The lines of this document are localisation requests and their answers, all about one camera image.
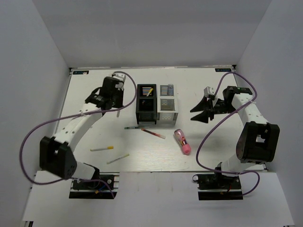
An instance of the wall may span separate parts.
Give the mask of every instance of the wall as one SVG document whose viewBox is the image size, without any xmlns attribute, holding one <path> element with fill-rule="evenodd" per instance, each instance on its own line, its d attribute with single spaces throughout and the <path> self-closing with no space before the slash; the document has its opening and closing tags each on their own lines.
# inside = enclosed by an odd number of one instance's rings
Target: wall
<svg viewBox="0 0 303 227">
<path fill-rule="evenodd" d="M 280 127 L 269 167 L 277 172 L 298 227 L 303 226 L 302 12 L 300 0 L 273 0 L 237 66 L 256 87 L 262 114 Z"/>
<path fill-rule="evenodd" d="M 236 64 L 271 0 L 33 0 L 69 67 Z"/>
<path fill-rule="evenodd" d="M 30 188 L 18 150 L 30 129 L 59 115 L 69 70 L 31 0 L 2 0 L 0 30 L 0 226 L 17 227 Z M 38 169 L 39 141 L 53 126 L 26 144 L 30 176 Z"/>
</svg>

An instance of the gray wall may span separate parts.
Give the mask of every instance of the gray wall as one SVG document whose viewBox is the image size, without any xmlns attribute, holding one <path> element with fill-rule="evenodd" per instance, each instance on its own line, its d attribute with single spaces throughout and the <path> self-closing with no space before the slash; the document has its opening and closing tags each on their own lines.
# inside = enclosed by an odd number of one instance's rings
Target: gray wall
<svg viewBox="0 0 303 227">
<path fill-rule="evenodd" d="M 69 67 L 236 64 L 271 0 L 33 0 Z"/>
<path fill-rule="evenodd" d="M 31 0 L 2 0 L 0 6 L 0 226 L 18 227 L 30 183 L 21 173 L 18 150 L 26 133 L 58 116 L 68 68 Z M 45 126 L 30 137 L 24 161 L 38 169 Z"/>
<path fill-rule="evenodd" d="M 301 0 L 273 0 L 237 67 L 255 85 L 262 114 L 280 127 L 269 167 L 277 172 L 298 227 L 303 227 L 302 12 Z"/>
</svg>

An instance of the bottle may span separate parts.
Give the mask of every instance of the bottle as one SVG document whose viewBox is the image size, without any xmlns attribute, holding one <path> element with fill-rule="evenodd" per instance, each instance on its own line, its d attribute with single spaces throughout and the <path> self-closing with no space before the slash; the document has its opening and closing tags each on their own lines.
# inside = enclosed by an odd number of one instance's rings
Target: bottle
<svg viewBox="0 0 303 227">
<path fill-rule="evenodd" d="M 189 155 L 191 152 L 190 145 L 186 142 L 185 135 L 181 129 L 177 129 L 174 131 L 174 136 L 176 140 L 179 142 L 182 148 L 182 152 L 185 155 Z"/>
</svg>

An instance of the black label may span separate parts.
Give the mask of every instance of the black label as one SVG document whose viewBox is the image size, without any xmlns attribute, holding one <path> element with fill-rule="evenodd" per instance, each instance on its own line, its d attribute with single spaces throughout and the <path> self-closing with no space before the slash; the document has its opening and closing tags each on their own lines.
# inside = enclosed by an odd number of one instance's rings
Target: black label
<svg viewBox="0 0 303 227">
<path fill-rule="evenodd" d="M 83 75 L 83 74 L 88 74 L 89 71 L 74 71 L 72 74 L 73 75 Z"/>
<path fill-rule="evenodd" d="M 220 68 L 217 68 L 217 69 L 214 69 L 216 72 L 231 72 L 232 69 L 220 69 Z"/>
</svg>

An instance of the robotic arm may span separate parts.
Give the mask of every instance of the robotic arm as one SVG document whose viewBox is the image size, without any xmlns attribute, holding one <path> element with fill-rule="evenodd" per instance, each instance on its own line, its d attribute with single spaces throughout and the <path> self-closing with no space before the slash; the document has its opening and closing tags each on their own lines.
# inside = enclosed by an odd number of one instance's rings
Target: robotic arm
<svg viewBox="0 0 303 227">
<path fill-rule="evenodd" d="M 202 101 L 191 112 L 202 111 L 191 118 L 193 121 L 208 123 L 215 114 L 229 114 L 252 100 L 249 88 L 228 86 L 223 91 L 224 100 L 214 95 L 214 89 L 206 87 Z M 236 146 L 236 153 L 220 163 L 217 169 L 240 173 L 243 170 L 265 162 L 271 162 L 275 156 L 280 129 L 270 124 L 260 113 L 254 102 L 238 112 L 244 129 Z"/>
<path fill-rule="evenodd" d="M 63 179 L 98 179 L 99 169 L 77 162 L 73 151 L 88 129 L 105 113 L 85 113 L 123 107 L 125 75 L 105 77 L 102 87 L 92 91 L 80 110 L 81 117 L 73 118 L 66 127 L 51 138 L 40 141 L 40 167 Z"/>
</svg>

